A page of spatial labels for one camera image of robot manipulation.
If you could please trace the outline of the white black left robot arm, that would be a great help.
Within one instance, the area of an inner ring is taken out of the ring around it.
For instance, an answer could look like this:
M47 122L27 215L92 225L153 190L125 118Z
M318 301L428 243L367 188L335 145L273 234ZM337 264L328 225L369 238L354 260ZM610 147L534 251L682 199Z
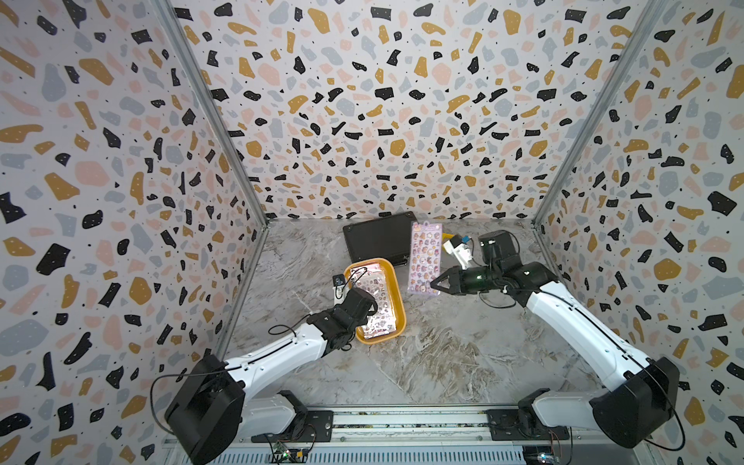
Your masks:
M313 420L296 396L290 391L257 395L297 368L345 348L377 310L371 294L352 288L332 308L307 316L288 335L257 351L229 360L205 356L184 377L166 410L170 433L194 464L219 457L240 433L300 439Z

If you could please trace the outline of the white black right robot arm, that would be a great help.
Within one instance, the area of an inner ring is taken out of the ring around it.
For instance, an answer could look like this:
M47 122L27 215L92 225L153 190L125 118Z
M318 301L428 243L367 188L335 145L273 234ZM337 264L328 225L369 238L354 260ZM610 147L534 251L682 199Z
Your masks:
M668 358L653 360L611 331L591 314L543 263L523 263L518 243L505 230L478 239L482 259L472 256L470 239L456 234L443 250L457 264L431 281L450 296L498 292L538 316L588 363L600 381L591 393L538 389L517 404L515 429L538 438L557 428L603 432L625 449L650 442L669 420L678 420L675 405L680 373Z

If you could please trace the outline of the pink sticker sheet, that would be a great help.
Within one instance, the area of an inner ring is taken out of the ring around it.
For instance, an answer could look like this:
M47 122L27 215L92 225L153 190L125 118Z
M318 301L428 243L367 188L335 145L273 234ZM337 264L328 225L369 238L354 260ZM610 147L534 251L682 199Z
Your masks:
M427 296L440 294L431 287L431 282L441 274L442 234L441 224L412 224L407 286L409 293Z

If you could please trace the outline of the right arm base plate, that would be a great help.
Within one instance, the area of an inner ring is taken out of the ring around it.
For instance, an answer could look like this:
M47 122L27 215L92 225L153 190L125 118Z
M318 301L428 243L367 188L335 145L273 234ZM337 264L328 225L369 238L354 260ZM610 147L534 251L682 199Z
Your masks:
M492 441L550 441L570 439L565 426L548 427L540 422L530 408L500 408L486 410L486 425Z

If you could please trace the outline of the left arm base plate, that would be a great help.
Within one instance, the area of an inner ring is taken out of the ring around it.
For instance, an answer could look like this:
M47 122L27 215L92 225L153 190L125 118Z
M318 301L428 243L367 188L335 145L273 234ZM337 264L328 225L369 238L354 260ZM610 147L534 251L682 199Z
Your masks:
M333 417L334 413L331 410L311 410L305 414L298 414L282 432L252 436L251 442L329 443Z

